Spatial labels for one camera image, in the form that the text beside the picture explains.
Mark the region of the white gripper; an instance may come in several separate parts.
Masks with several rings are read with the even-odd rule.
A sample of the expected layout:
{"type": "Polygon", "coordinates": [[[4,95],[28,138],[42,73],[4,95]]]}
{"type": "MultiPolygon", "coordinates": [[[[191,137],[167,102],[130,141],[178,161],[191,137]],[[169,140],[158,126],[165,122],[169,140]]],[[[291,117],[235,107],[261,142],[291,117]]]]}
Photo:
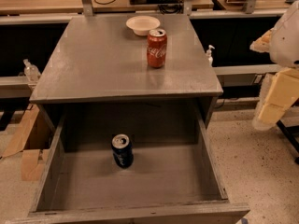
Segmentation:
{"type": "Polygon", "coordinates": [[[286,111],[299,99],[299,1],[291,4],[273,27],[249,48],[269,52],[272,62],[284,68],[276,74],[266,74],[255,108],[252,125],[266,131],[274,127],[286,111]]]}

